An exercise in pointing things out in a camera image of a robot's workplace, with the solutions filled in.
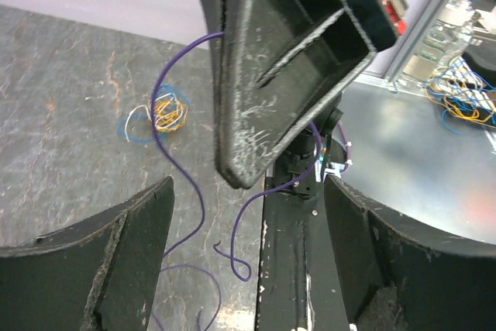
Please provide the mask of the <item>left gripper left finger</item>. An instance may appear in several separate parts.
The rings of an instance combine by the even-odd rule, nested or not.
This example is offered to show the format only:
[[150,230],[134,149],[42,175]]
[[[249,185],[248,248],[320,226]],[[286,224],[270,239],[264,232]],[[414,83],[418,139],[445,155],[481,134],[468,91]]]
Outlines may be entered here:
[[145,330],[174,209],[166,177],[131,199],[1,248],[3,330]]

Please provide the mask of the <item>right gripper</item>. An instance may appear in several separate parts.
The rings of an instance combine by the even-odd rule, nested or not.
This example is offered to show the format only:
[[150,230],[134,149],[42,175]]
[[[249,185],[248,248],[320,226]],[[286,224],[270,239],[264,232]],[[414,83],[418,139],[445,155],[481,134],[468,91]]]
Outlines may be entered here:
[[405,0],[226,0],[214,90],[223,178],[252,187],[367,66],[374,46],[395,44],[407,8]]

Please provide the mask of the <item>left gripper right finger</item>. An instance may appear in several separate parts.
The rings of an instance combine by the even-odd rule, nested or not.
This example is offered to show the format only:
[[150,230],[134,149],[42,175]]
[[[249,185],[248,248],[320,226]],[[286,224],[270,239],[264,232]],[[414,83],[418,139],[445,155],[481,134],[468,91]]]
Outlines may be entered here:
[[325,210],[346,317],[360,330],[493,330],[495,246],[434,228],[337,177]]

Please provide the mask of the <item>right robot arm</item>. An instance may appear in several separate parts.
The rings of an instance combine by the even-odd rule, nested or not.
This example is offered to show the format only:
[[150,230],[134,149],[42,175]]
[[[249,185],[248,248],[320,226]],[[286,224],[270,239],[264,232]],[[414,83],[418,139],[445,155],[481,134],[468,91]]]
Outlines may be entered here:
[[200,0],[210,36],[215,165],[251,188],[279,157],[300,175],[345,87],[405,31],[405,0]]

